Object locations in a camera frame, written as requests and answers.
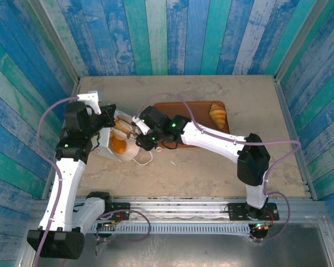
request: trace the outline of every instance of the concrete floor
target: concrete floor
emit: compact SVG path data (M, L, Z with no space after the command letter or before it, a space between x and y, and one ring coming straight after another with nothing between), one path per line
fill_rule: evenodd
M80 93L102 90L104 104L134 115L155 93L178 93L186 101L220 100L225 103L230 133L258 134L263 141L289 140L271 76L115 76L84 77ZM177 101L169 96L156 102ZM289 145L267 147L271 163L291 150ZM147 166L119 163L93 153L80 181L77 195L108 191L113 196L225 196L245 197L237 166L213 152L177 149L153 152ZM144 151L141 157L147 157ZM304 197L296 159L291 157L270 175L268 190Z

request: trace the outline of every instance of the beige floor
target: beige floor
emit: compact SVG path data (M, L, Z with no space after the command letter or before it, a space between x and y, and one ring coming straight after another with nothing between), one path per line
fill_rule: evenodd
M230 132L258 134L263 141L289 139L271 76L116 76L84 77L80 93L102 90L104 103L134 115L149 96L178 93L187 101L221 100L225 103ZM165 96L156 102L176 101ZM271 162L291 147L269 146ZM78 196L108 191L114 196L246 196L236 176L236 164L200 148L154 151L147 166L119 163L90 154ZM294 157L279 165L270 176L269 190L288 196L305 196Z

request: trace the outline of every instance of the striped wood panel wall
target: striped wood panel wall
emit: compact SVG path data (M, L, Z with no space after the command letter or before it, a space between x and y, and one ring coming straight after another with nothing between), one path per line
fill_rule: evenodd
M334 221L334 0L281 80L318 199Z
M14 266L33 200L50 166L38 155L36 130L47 107L73 88L27 0L0 0L0 267ZM49 114L42 148L50 158L64 107Z
M275 74L315 0L40 0L78 76Z

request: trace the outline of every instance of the croissant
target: croissant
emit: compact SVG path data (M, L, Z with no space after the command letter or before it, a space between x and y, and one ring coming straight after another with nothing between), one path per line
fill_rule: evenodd
M219 129L224 128L227 111L223 106L217 103L212 103L209 115Z

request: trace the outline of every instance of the wooden tray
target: wooden tray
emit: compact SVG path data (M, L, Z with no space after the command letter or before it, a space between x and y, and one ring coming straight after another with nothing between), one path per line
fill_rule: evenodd
M226 115L225 118L225 125L224 128L219 129L212 118L209 115L210 108L212 107L212 103L217 103L225 108L223 102L220 101L191 101L187 102L188 106L190 107L195 120L197 123L208 127L210 129L214 129L220 132L224 132L226 134L230 133L229 125L228 125L228 116ZM175 115L182 115L185 117L190 118L189 112L184 106L182 102L165 102L165 103L156 103L154 105L160 112L166 114L168 117L173 118ZM166 143L166 145L174 147L173 144ZM178 145L178 148L185 148L185 147L193 147L188 145Z

